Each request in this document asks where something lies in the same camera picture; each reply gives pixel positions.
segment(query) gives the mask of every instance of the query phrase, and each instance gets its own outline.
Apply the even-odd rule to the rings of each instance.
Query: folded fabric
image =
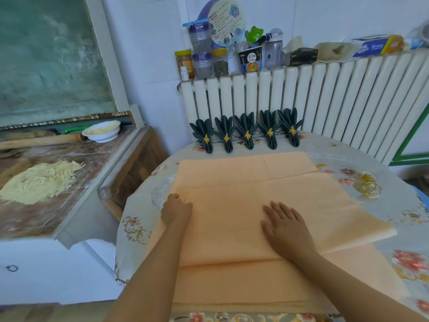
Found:
[[[407,294],[370,244],[395,230],[360,208],[304,153],[182,161],[171,192],[193,203],[175,308],[335,312],[320,289],[268,245],[260,220],[270,200],[302,214],[318,251],[332,263],[392,298]],[[163,232],[160,222],[148,253]]]
[[[180,266],[279,259],[265,240],[262,205],[282,201],[301,213],[320,253],[396,234],[362,209],[302,152],[182,161],[172,193],[193,203]],[[164,232],[158,224],[150,251]]]

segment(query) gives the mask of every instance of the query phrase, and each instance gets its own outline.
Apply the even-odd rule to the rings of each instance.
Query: frog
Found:
[[[250,31],[247,30],[244,32],[244,36],[250,45],[254,44],[258,39],[260,39],[263,34],[264,30],[256,26],[252,26]]]

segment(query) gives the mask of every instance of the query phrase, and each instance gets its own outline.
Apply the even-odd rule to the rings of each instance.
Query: green door frame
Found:
[[[421,115],[417,119],[416,123],[414,124],[414,126],[412,127],[410,132],[408,133],[404,142],[399,147],[398,151],[396,152],[396,154],[393,157],[392,162],[389,164],[389,166],[429,164],[429,153],[417,154],[417,155],[402,155],[402,152],[408,146],[411,139],[416,134],[417,130],[420,128],[420,125],[422,125],[423,121],[426,119],[426,117],[428,115],[429,115],[429,104],[426,106],[424,111],[421,113]]]

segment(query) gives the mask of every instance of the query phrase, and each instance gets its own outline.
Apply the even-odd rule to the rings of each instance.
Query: radiator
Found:
[[[388,165],[429,100],[429,50],[183,81],[195,123],[297,108],[303,131],[340,140]]]

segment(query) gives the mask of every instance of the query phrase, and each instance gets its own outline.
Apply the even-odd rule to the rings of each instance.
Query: yellow lid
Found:
[[[190,50],[176,51],[176,52],[174,52],[174,55],[175,56],[190,55]]]
[[[213,56],[222,56],[228,55],[228,50],[226,48],[218,48],[217,50],[212,50]]]

